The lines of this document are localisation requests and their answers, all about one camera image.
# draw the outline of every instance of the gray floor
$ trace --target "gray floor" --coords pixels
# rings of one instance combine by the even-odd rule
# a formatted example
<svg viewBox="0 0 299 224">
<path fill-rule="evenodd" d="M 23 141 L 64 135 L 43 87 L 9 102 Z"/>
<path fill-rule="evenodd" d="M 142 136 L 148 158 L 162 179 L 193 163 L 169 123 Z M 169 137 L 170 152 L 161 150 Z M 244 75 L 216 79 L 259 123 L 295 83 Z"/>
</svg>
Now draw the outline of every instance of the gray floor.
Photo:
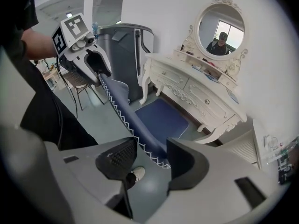
<svg viewBox="0 0 299 224">
<path fill-rule="evenodd" d="M 81 111 L 77 95 L 73 90 L 78 105 L 78 121 L 86 131 L 93 136 L 99 144 L 130 137 L 130 132 L 114 112 L 102 87 L 98 87 L 97 91 L 105 105 L 97 99 L 89 88 L 87 91 L 88 95 L 84 91 L 80 93 L 80 101 L 83 107 L 83 111 Z M 75 104 L 68 90 L 64 88 L 59 91 L 54 90 L 54 92 L 66 107 L 68 107 L 73 114 L 76 114 Z M 152 93 L 148 96 L 147 102 L 144 105 L 156 99 L 155 93 Z M 138 101 L 133 102 L 131 106 L 134 110 L 141 107 Z M 203 134 L 197 132 L 198 127 L 189 120 L 188 122 L 189 126 L 181 138 L 194 140 L 202 137 Z M 145 176 L 128 191 L 128 195 L 134 220 L 144 223 L 166 199 L 168 182 L 171 180 L 171 170 L 158 167 L 148 158 L 140 147 L 138 147 L 137 158 L 132 168 L 138 166 L 145 168 Z"/>
</svg>

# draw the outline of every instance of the gray chair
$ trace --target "gray chair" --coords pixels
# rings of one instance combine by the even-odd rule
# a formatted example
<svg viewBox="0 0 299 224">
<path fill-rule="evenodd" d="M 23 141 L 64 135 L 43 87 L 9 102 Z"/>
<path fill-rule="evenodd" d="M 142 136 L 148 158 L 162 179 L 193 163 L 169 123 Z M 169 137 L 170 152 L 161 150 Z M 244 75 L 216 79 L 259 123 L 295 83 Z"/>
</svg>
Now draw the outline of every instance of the gray chair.
<svg viewBox="0 0 299 224">
<path fill-rule="evenodd" d="M 86 90 L 87 87 L 90 88 L 94 92 L 96 97 L 98 97 L 100 102 L 102 104 L 104 104 L 103 101 L 100 99 L 100 97 L 97 95 L 97 93 L 94 91 L 94 89 L 90 86 L 90 84 L 88 84 L 88 82 L 83 77 L 81 77 L 77 72 L 75 72 L 75 71 L 67 72 L 67 73 L 63 74 L 63 77 L 68 82 L 70 82 L 71 85 L 75 88 L 81 110 L 83 110 L 83 109 L 82 109 L 82 105 L 81 105 L 81 102 L 80 102 L 79 93 L 81 91 L 85 90 L 87 95 L 88 95 L 88 92 Z"/>
</svg>

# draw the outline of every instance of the window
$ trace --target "window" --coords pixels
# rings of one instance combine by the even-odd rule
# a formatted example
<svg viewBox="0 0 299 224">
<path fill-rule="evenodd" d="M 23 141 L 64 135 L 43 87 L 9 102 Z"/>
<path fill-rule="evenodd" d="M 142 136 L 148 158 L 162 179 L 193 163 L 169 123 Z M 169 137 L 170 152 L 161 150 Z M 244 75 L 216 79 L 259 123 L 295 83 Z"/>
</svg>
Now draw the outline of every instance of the window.
<svg viewBox="0 0 299 224">
<path fill-rule="evenodd" d="M 232 46 L 233 48 L 238 48 L 241 45 L 244 32 L 240 29 L 226 22 L 219 21 L 214 38 L 219 39 L 221 32 L 225 32 L 228 35 L 228 40 L 226 41 L 227 45 Z"/>
</svg>

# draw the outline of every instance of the round mirror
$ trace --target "round mirror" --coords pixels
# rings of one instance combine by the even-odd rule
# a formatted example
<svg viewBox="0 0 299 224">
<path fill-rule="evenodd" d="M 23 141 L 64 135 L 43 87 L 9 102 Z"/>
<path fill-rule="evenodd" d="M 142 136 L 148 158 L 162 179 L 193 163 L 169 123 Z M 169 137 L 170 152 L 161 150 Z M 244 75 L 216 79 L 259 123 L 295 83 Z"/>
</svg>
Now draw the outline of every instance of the round mirror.
<svg viewBox="0 0 299 224">
<path fill-rule="evenodd" d="M 234 52 L 243 38 L 244 21 L 239 12 L 229 5 L 213 6 L 200 21 L 200 44 L 213 55 L 225 56 Z"/>
</svg>

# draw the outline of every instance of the blue fabric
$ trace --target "blue fabric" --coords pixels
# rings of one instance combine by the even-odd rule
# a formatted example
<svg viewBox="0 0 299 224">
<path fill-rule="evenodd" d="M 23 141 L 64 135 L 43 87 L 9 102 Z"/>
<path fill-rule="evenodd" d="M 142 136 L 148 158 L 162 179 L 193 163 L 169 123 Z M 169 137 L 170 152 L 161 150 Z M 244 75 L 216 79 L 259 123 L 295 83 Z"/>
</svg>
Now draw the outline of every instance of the blue fabric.
<svg viewBox="0 0 299 224">
<path fill-rule="evenodd" d="M 129 106 L 128 86 L 104 74 L 99 74 L 99 79 L 116 113 L 133 134 L 140 147 L 157 165 L 163 168 L 170 168 L 166 155 L 166 144 L 160 142 L 152 135 Z"/>
<path fill-rule="evenodd" d="M 161 143 L 166 145 L 166 139 L 179 138 L 188 127 L 188 121 L 162 99 L 136 110 L 135 113 Z"/>
</svg>

